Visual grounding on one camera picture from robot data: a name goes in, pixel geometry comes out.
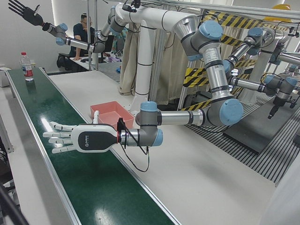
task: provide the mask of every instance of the bottle label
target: bottle label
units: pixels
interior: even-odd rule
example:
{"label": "bottle label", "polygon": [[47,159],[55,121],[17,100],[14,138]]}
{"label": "bottle label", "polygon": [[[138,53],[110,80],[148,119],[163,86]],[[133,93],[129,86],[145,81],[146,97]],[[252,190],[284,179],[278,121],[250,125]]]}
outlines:
{"label": "bottle label", "polygon": [[32,67],[30,66],[22,66],[24,76],[33,76]]}

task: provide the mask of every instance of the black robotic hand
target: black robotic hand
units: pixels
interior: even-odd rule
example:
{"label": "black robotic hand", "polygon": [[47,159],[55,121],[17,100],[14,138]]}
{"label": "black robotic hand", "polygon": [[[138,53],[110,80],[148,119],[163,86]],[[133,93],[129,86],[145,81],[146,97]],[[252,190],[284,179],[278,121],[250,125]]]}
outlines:
{"label": "black robotic hand", "polygon": [[43,18],[39,14],[37,14],[40,5],[38,5],[35,10],[32,10],[27,6],[24,6],[18,0],[8,1],[8,8],[23,17],[24,20],[30,22],[34,26],[42,26],[44,24]]}

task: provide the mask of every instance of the green conveyor belt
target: green conveyor belt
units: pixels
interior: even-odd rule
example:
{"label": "green conveyor belt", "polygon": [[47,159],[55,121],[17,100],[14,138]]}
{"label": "green conveyor belt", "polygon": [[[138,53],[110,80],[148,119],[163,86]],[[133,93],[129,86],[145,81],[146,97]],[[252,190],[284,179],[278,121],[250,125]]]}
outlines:
{"label": "green conveyor belt", "polygon": [[52,154],[54,145],[42,136],[45,121],[68,125],[84,121],[40,69],[33,72],[34,84],[25,82],[21,70],[9,74],[81,223],[173,224],[110,151]]}

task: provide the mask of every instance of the office chair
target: office chair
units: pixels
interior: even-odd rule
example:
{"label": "office chair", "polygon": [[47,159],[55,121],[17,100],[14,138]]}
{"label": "office chair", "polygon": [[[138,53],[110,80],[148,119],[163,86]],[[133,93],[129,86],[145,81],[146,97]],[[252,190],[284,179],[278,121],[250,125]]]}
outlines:
{"label": "office chair", "polygon": [[70,55],[65,53],[58,53],[58,59],[56,61],[58,68],[64,67],[66,71],[72,70],[72,62],[70,62]]}

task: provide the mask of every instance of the water bottle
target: water bottle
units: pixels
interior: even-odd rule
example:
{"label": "water bottle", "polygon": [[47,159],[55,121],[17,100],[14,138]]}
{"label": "water bottle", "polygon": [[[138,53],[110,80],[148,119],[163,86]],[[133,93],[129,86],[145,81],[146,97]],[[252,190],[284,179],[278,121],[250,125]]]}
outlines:
{"label": "water bottle", "polygon": [[31,67],[30,59],[27,56],[26,52],[21,53],[21,66],[22,66],[25,80],[32,81],[33,80],[32,67]]}

